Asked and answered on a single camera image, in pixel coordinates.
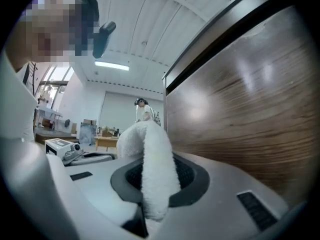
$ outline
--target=gray plastic surface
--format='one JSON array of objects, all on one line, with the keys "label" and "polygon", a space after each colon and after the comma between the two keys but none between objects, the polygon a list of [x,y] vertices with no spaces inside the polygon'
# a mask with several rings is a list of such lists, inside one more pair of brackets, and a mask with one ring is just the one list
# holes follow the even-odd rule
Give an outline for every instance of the gray plastic surface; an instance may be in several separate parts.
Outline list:
[{"label": "gray plastic surface", "polygon": [[73,183],[100,213],[107,216],[116,225],[122,226],[134,218],[138,206],[135,203],[123,201],[112,188],[110,180],[115,170],[137,158],[141,158],[141,156],[70,166],[66,167],[65,171],[68,175],[92,173],[92,176],[76,180]]},{"label": "gray plastic surface", "polygon": [[237,194],[252,191],[280,219],[288,206],[274,191],[244,171],[200,156],[174,152],[207,170],[210,185],[202,198],[190,206],[169,208],[153,240],[247,239],[260,231]]},{"label": "gray plastic surface", "polygon": [[[10,193],[49,239],[139,239],[121,228],[134,217],[137,205],[121,200],[110,178],[117,168],[141,155],[64,167],[59,157],[43,154],[35,143],[2,140],[1,147],[1,172]],[[244,191],[252,191],[278,219],[287,212],[281,197],[242,170],[176,153],[205,168],[210,185],[196,203],[169,208],[153,240],[232,240],[258,235],[257,226],[237,199]],[[83,172],[93,175],[71,180],[70,175]]]}]

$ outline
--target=white ceiling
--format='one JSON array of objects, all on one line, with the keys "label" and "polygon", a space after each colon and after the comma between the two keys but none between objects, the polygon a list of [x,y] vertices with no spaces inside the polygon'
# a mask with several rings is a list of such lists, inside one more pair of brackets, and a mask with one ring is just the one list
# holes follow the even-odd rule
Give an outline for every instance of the white ceiling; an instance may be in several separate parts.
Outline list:
[{"label": "white ceiling", "polygon": [[129,71],[98,67],[92,54],[77,59],[80,80],[162,93],[162,76],[197,32],[230,0],[97,0],[100,24],[116,23],[106,62]]}]

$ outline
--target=white device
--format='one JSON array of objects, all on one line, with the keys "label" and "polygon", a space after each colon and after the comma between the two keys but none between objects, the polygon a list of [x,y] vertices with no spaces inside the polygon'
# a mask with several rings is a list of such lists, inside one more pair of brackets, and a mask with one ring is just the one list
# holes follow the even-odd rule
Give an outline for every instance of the white device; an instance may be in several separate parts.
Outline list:
[{"label": "white device", "polygon": [[113,154],[100,152],[84,152],[78,143],[73,143],[60,138],[47,139],[45,152],[59,157],[65,166],[79,166],[111,161]]},{"label": "white device", "polygon": [[44,141],[45,152],[47,154],[58,156],[61,160],[64,159],[66,152],[71,151],[71,145],[73,144],[73,142],[60,138],[52,138]]}]

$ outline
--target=wood grain surface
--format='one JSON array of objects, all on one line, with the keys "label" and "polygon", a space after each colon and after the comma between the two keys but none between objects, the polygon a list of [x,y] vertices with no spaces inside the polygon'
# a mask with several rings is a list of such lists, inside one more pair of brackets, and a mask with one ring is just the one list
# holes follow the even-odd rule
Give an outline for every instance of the wood grain surface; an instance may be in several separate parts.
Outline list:
[{"label": "wood grain surface", "polygon": [[319,163],[319,69],[295,9],[278,12],[167,95],[173,149],[237,166],[297,204]]}]

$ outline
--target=black vent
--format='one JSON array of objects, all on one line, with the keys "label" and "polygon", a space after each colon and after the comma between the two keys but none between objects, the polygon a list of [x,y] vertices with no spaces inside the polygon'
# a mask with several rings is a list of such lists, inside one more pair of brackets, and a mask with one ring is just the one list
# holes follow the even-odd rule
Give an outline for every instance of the black vent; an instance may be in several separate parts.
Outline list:
[{"label": "black vent", "polygon": [[237,197],[261,231],[278,221],[252,192],[241,193]]},{"label": "black vent", "polygon": [[137,190],[141,190],[143,163],[133,167],[125,173],[126,180]]},{"label": "black vent", "polygon": [[178,174],[181,189],[186,188],[195,179],[194,170],[185,163],[174,158],[176,172]]},{"label": "black vent", "polygon": [[[173,158],[176,172],[178,174],[181,189],[189,186],[195,179],[194,170],[185,163]],[[125,174],[126,180],[137,190],[141,190],[143,163],[128,170]]]}]

